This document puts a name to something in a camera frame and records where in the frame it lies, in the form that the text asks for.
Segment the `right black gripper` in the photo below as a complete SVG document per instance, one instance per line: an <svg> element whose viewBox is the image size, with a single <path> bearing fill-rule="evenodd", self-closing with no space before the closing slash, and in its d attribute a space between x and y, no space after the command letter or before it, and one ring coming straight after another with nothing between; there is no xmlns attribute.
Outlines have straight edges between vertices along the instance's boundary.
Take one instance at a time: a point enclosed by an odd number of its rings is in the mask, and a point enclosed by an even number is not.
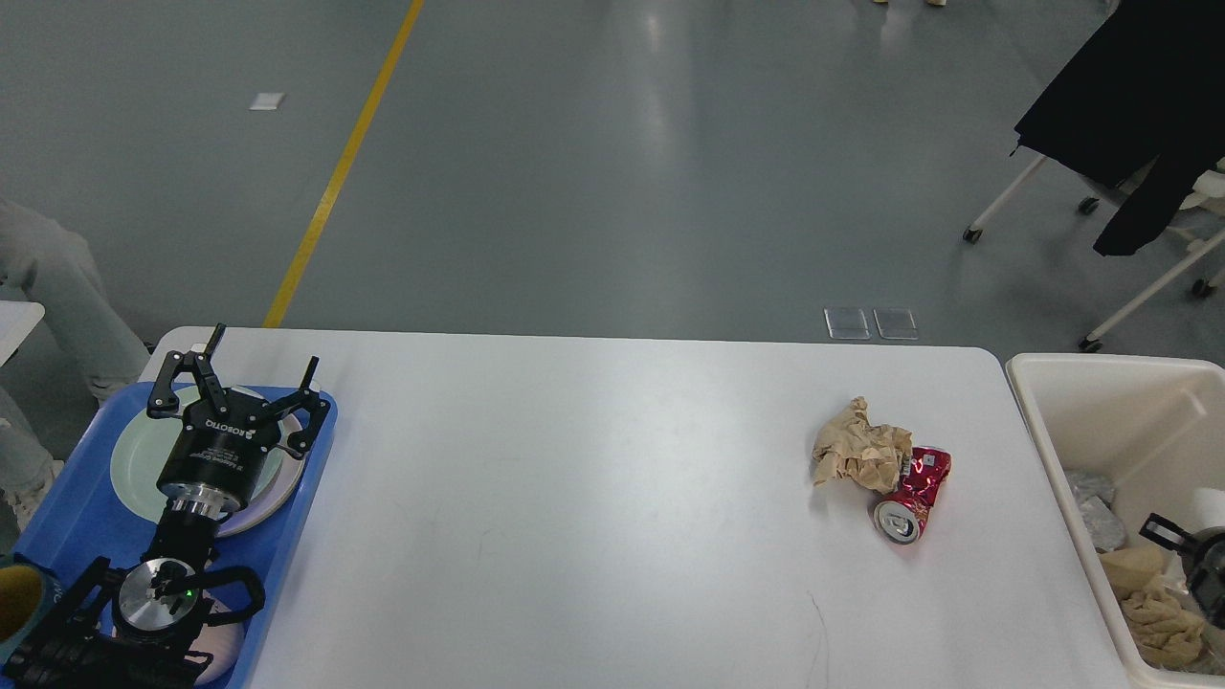
<svg viewBox="0 0 1225 689"><path fill-rule="evenodd" d="M1204 531L1192 536L1174 520L1150 512L1139 536L1182 555L1191 597L1208 623L1224 628L1224 532Z"/></svg>

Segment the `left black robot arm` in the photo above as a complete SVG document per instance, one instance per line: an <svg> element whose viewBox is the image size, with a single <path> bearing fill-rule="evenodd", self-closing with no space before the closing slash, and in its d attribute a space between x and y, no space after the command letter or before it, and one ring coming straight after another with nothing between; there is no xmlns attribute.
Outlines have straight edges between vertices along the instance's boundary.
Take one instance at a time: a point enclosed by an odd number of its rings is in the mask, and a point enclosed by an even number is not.
<svg viewBox="0 0 1225 689"><path fill-rule="evenodd" d="M12 555L5 688L243 688L323 478L334 400L224 387L225 332L109 398Z"/></svg>

